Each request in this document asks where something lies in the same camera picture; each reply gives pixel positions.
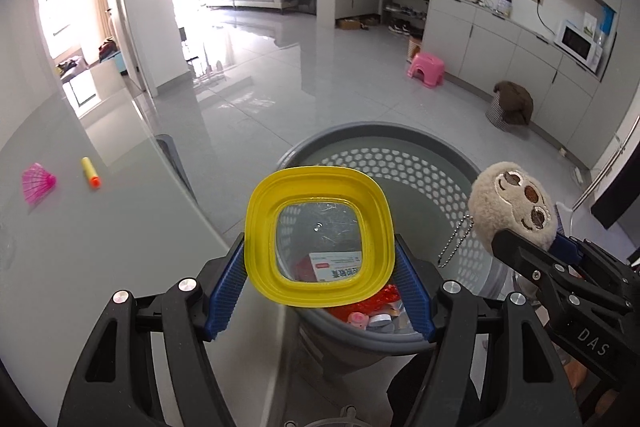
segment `yellow container lid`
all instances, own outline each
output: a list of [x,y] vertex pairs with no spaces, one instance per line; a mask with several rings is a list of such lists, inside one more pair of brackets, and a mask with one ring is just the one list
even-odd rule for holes
[[[358,220],[362,265],[348,279],[289,280],[278,269],[276,227],[289,205],[330,202],[350,207]],[[255,187],[244,226],[244,263],[249,279],[279,304],[325,308],[356,303],[384,286],[394,269],[394,230],[382,189],[366,174],[344,167],[310,166],[277,171]]]

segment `gray table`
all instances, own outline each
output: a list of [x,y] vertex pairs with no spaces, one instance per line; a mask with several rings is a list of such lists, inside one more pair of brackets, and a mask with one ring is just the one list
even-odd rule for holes
[[[89,156],[102,188],[88,187]],[[20,174],[39,162],[58,185],[35,208]],[[47,100],[0,151],[0,357],[21,393],[57,423],[66,385],[114,291],[162,293],[226,254],[164,160],[125,90],[79,121]],[[239,426],[264,424],[278,377],[284,310],[248,283],[229,328],[207,347]],[[165,416],[180,425],[160,335],[154,356]],[[242,367],[251,367],[250,377]]]

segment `cable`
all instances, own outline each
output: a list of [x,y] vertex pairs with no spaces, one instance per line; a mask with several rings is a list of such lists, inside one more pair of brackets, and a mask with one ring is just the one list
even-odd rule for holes
[[545,24],[545,22],[542,20],[542,17],[540,16],[540,0],[538,0],[538,2],[536,3],[536,12],[538,12],[538,19],[540,19],[540,22],[542,22],[542,25],[549,30],[553,35],[556,34],[555,31],[553,31],[549,26],[547,26]]

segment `pink toy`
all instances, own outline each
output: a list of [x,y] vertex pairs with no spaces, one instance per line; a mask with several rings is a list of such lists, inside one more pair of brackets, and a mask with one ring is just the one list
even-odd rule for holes
[[366,330],[367,324],[369,324],[369,315],[365,315],[364,313],[360,312],[353,312],[349,314],[349,319],[347,320],[347,322],[355,328]]
[[406,72],[409,78],[415,76],[416,71],[420,71],[424,77],[422,83],[427,87],[436,87],[441,84],[444,77],[444,62],[431,54],[420,52],[415,54],[414,60]]
[[24,201],[29,204],[38,203],[55,186],[56,177],[39,163],[34,163],[22,173]]

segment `metal screw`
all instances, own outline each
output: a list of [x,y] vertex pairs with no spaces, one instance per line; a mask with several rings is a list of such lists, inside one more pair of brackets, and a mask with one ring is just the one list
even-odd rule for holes
[[113,294],[113,302],[116,304],[122,304],[129,298],[129,292],[126,290],[120,290]]
[[198,283],[196,282],[195,279],[182,279],[178,283],[178,288],[180,288],[180,290],[182,290],[183,292],[190,292],[197,285],[198,285]]
[[522,306],[525,302],[527,302],[527,299],[522,293],[512,293],[511,302],[516,304],[517,306]]
[[460,284],[455,281],[447,281],[442,285],[442,288],[447,293],[458,293],[460,292]]

